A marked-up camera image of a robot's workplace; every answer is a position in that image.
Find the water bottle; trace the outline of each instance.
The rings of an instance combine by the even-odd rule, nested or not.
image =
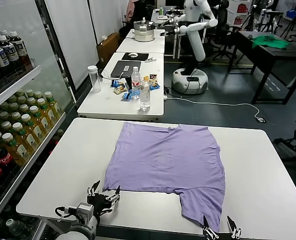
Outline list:
[[[140,95],[140,79],[139,69],[137,66],[133,67],[132,79],[132,98],[137,99]]]
[[[7,226],[9,231],[13,236],[18,237],[18,239],[27,239],[31,234],[31,229],[28,228],[21,221],[14,221],[13,219],[7,220]]]
[[[140,110],[149,111],[150,109],[150,85],[148,81],[142,81],[140,85]]]
[[[98,93],[101,91],[101,86],[100,86],[100,77],[98,74],[98,68],[97,66],[88,66],[88,72],[92,84],[92,89],[95,93]]]

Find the mouse pad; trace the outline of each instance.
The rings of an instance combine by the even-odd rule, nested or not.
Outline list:
[[[130,57],[129,56],[130,52],[126,52],[123,55],[122,60],[128,60],[128,61],[145,61],[146,59],[149,58],[149,54],[148,53],[138,53],[137,57]]]
[[[140,61],[118,61],[111,73],[111,77],[119,78],[122,72],[123,78],[130,77],[133,73],[133,67],[138,67],[138,69],[140,70],[140,66]]]

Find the white cable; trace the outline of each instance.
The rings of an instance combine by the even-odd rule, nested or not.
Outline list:
[[[178,98],[178,97],[167,97],[167,99],[177,99],[177,100],[183,100],[183,101],[187,101],[190,102],[192,104],[211,104],[211,105],[221,105],[221,106],[232,106],[232,107],[237,107],[237,106],[251,106],[253,108],[255,108],[258,112],[254,115],[254,117],[256,119],[260,119],[260,117],[257,117],[257,115],[260,113],[260,110],[255,107],[254,105],[251,105],[249,103],[239,103],[239,104],[227,104],[227,103],[214,103],[214,102],[195,102],[195,101],[190,101],[188,99],[184,99],[184,98]]]

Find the shelf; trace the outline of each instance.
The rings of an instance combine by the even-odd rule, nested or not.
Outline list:
[[[0,201],[0,213],[2,212],[5,205],[8,203],[9,199],[12,197],[13,193],[16,191],[24,177],[29,172],[30,168],[34,164],[34,162],[38,159],[39,155],[42,153],[46,145],[49,143],[53,135],[56,133],[56,131],[59,129],[61,123],[66,118],[66,113],[64,112],[63,115],[60,117],[60,119],[57,121],[57,123],[54,125],[54,127],[51,129],[50,133],[46,136],[44,141],[41,143],[39,148],[36,150],[36,152],[32,155],[30,160],[21,168],[21,171],[17,174],[17,178],[14,180],[12,185],[7,189],[6,194],[4,195],[3,199]]]
[[[41,220],[36,232],[33,235],[32,240],[39,240],[41,238],[41,236],[43,234],[43,231],[46,228],[46,226],[47,226],[47,224]]]
[[[1,92],[0,93],[0,104],[5,102],[10,96],[15,94],[25,84],[27,84],[29,81],[31,81],[33,78],[35,78],[37,75],[39,75],[41,70],[42,70],[41,66],[40,65],[37,66],[35,69],[33,69],[32,71],[30,71],[26,75],[24,75],[22,78],[20,78],[13,85],[9,86],[7,89],[5,89],[3,92]]]

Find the purple t-shirt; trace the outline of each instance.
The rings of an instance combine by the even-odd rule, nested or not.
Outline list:
[[[207,126],[124,123],[103,190],[175,193],[181,214],[219,232],[225,191],[220,147]]]

